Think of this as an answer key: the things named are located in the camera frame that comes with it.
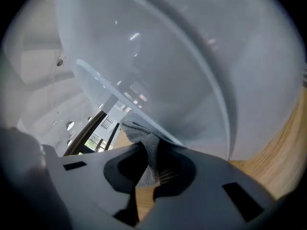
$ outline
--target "fabric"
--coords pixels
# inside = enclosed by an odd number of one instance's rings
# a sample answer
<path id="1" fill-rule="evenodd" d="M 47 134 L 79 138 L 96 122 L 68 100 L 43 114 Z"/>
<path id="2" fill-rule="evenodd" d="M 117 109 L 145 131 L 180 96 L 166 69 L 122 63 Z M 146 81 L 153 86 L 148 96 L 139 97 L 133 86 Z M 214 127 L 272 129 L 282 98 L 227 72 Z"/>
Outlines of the fabric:
<path id="1" fill-rule="evenodd" d="M 138 184 L 136 185 L 137 187 L 166 183 L 170 178 L 174 176 L 170 169 L 161 172 L 159 176 L 159 172 L 157 170 L 157 149 L 161 139 L 172 145 L 178 144 L 175 144 L 167 138 L 155 134 L 151 130 L 129 120 L 122 122 L 121 128 L 132 143 L 141 142 L 147 152 L 148 166 L 140 178 Z"/>

